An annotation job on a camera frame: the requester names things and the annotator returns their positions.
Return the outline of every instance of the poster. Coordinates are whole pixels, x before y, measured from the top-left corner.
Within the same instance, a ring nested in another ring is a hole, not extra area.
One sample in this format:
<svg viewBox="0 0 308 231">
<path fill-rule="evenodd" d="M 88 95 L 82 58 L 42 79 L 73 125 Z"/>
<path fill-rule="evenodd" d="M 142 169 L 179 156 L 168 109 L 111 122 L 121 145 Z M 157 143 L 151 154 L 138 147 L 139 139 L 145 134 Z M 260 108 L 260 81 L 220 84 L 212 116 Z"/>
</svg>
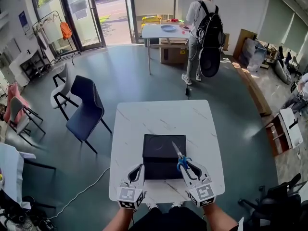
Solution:
<svg viewBox="0 0 308 231">
<path fill-rule="evenodd" d="M 21 26 L 23 27 L 24 32 L 29 31 L 30 26 L 28 24 L 28 21 L 27 21 L 26 15 L 25 15 L 25 11 L 22 11 L 19 14 L 19 20 L 20 20 Z"/>
</svg>

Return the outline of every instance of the blue scissor handle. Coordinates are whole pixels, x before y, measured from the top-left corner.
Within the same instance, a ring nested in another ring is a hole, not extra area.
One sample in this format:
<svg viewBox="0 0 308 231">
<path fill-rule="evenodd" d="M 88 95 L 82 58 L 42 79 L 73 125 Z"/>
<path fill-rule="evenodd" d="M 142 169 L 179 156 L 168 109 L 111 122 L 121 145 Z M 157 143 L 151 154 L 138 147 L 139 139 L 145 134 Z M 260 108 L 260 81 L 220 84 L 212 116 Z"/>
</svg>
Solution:
<svg viewBox="0 0 308 231">
<path fill-rule="evenodd" d="M 179 162 L 178 162 L 178 165 L 177 165 L 178 172 L 181 172 L 180 165 L 182 165 L 185 169 L 188 169 L 187 160 L 192 161 L 192 159 L 190 157 L 183 156 L 182 159 L 179 158 Z"/>
</svg>

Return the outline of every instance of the black backpack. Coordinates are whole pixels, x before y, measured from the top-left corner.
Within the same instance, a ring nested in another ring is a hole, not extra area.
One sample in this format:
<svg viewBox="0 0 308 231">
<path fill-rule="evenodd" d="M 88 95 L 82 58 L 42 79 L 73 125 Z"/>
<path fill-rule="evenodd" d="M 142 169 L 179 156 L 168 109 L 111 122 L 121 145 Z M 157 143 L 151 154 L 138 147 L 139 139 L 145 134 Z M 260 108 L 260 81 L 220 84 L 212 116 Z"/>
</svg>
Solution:
<svg viewBox="0 0 308 231">
<path fill-rule="evenodd" d="M 220 48 L 223 45 L 223 25 L 218 15 L 219 8 L 216 6 L 214 13 L 209 13 L 203 1 L 199 1 L 206 16 L 197 29 L 197 37 L 202 47 Z"/>
</svg>

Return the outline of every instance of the person's arm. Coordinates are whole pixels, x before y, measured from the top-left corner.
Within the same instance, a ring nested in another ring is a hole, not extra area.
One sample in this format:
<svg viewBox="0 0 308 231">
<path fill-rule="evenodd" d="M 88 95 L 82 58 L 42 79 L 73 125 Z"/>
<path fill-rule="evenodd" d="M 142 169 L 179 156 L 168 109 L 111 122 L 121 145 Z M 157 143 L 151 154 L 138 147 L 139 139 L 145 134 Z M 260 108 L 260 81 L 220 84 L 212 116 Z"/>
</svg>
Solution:
<svg viewBox="0 0 308 231">
<path fill-rule="evenodd" d="M 116 216 L 103 231 L 127 231 L 134 210 L 120 208 Z"/>
<path fill-rule="evenodd" d="M 189 6 L 189 9 L 188 9 L 188 13 L 187 13 L 187 16 L 186 16 L 186 21 L 188 24 L 193 24 L 194 23 L 194 2 L 191 3 L 191 5 Z"/>
<path fill-rule="evenodd" d="M 238 225 L 215 203 L 204 206 L 203 210 L 212 231 L 230 231 Z"/>
<path fill-rule="evenodd" d="M 301 77 L 301 79 L 298 82 L 298 92 L 301 92 L 303 90 L 303 87 L 307 81 L 308 81 L 308 74 L 305 74 Z"/>
</svg>

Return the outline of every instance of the road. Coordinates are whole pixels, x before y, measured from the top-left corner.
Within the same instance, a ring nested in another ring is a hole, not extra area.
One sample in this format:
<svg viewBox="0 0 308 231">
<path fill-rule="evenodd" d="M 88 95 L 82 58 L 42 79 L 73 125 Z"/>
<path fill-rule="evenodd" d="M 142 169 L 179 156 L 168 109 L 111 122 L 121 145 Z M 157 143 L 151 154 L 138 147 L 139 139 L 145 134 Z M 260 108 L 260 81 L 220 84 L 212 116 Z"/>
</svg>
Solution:
<svg viewBox="0 0 308 231">
<path fill-rule="evenodd" d="M 110 15 L 102 24 L 106 44 L 131 44 L 125 0 L 112 0 L 96 7 L 99 17 Z"/>
</svg>

